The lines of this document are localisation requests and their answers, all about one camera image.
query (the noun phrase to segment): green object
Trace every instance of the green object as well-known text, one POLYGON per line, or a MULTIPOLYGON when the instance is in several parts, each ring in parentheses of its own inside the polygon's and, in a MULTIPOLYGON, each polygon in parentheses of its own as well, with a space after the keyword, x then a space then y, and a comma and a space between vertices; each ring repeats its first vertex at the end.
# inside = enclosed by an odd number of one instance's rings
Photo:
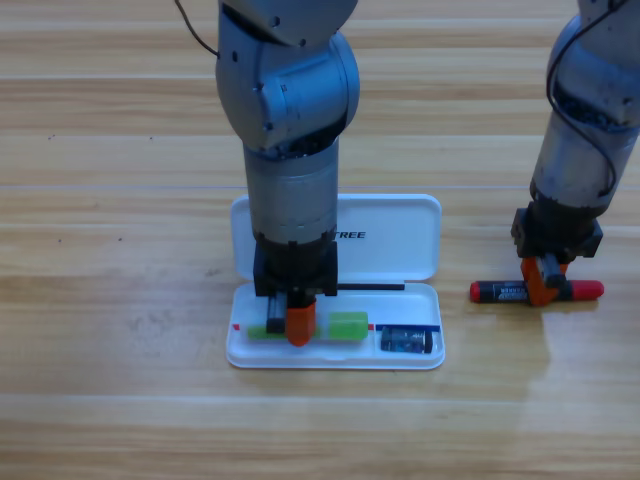
POLYGON ((329 339, 361 342, 369 335, 366 312, 333 312, 329 314, 329 339))

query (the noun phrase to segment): red cap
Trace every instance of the red cap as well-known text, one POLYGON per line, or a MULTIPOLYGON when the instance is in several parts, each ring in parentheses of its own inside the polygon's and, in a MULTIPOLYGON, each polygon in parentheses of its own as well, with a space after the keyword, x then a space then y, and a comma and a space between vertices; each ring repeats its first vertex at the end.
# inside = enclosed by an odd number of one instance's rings
POLYGON ((604 285, 595 280, 571 280, 571 291, 574 301, 588 302, 604 295, 604 285))
POLYGON ((478 282, 473 282, 471 284, 469 296, 471 297, 472 302, 478 303, 480 301, 480 284, 478 282))

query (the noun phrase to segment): open case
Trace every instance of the open case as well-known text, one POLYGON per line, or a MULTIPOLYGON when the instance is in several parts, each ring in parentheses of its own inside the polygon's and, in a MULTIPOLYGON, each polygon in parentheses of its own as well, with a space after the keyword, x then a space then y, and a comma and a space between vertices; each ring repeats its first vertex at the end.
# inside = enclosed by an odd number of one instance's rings
MULTIPOLYGON (((318 334, 298 348, 284 338, 251 337, 248 332, 265 326, 268 299, 256 297, 248 283, 233 299, 229 362, 241 368, 429 370, 441 365, 445 343, 438 294, 430 285, 407 283, 435 274, 441 218, 440 203, 429 195, 339 195, 338 295, 318 295, 316 325, 318 332, 327 332, 334 312, 366 313, 362 340, 333 341, 318 334)), ((233 203, 231 227, 236 271, 252 280, 255 240, 248 197, 233 203)))

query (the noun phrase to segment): case lid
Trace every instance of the case lid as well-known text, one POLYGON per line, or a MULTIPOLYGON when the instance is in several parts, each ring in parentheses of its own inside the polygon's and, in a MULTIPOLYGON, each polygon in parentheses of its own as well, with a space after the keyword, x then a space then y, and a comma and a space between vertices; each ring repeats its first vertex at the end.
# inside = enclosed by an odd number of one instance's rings
MULTIPOLYGON (((430 195, 338 195, 338 281, 403 283, 438 269, 442 207, 430 195)), ((248 196, 231 207, 236 271, 253 279, 255 239, 248 196)))

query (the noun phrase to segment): wire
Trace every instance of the wire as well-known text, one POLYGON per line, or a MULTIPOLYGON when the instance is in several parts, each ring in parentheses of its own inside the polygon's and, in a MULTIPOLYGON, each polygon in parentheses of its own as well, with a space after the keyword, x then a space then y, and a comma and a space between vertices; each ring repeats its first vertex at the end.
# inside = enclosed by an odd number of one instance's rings
POLYGON ((621 0, 620 3, 615 4, 614 0, 609 0, 609 9, 605 13, 600 15, 598 18, 596 18, 593 22, 591 22, 588 26, 584 27, 579 32, 577 32, 573 37, 571 37, 569 42, 567 42, 567 44, 562 48, 562 50, 560 50, 560 53, 558 54, 554 62, 551 64, 551 68, 549 68, 549 73, 547 75, 547 100, 549 100, 549 103, 551 104, 553 111, 556 113, 556 115, 560 117, 562 121, 564 121, 564 123, 567 124, 568 127, 570 127, 574 132, 576 132, 584 140, 586 140, 589 144, 591 144, 593 148, 595 148, 598 151, 598 153, 600 153, 600 155, 602 155, 604 160, 607 162, 607 167, 611 172, 611 181, 604 190, 601 190, 599 192, 598 196, 600 197, 609 195, 611 191, 615 188, 616 183, 618 182, 618 173, 616 172, 615 165, 613 164, 611 157, 607 154, 607 152, 604 150, 603 147, 598 145, 598 143, 594 139, 589 137, 589 135, 587 135, 585 132, 583 132, 577 126, 575 126, 566 117, 566 115, 562 113, 562 111, 560 110, 560 107, 558 106, 558 102, 553 96, 552 83, 553 83, 553 78, 556 73, 556 70, 560 65, 560 62, 562 61, 565 53, 567 53, 567 51, 573 46, 573 44, 576 43, 576 41, 578 41, 581 37, 589 33, 593 28, 600 25, 603 21, 609 18, 609 16, 611 16, 612 14, 620 10, 620 8, 628 2, 629 0, 621 0))
POLYGON ((198 41, 198 43, 202 45, 204 49, 208 50, 209 52, 214 54, 216 57, 220 58, 220 54, 216 52, 213 48, 211 48, 209 45, 207 45, 204 42, 204 40, 202 40, 200 36, 196 33, 196 31, 193 29, 193 26, 191 26, 191 22, 189 21, 189 17, 187 17, 187 12, 185 12, 184 8, 182 8, 182 4, 180 3, 180 0, 174 0, 174 1, 176 2, 176 6, 178 7, 178 10, 180 10, 180 13, 182 14, 184 23, 186 23, 187 28, 191 32, 191 35, 193 35, 193 38, 195 38, 198 41))

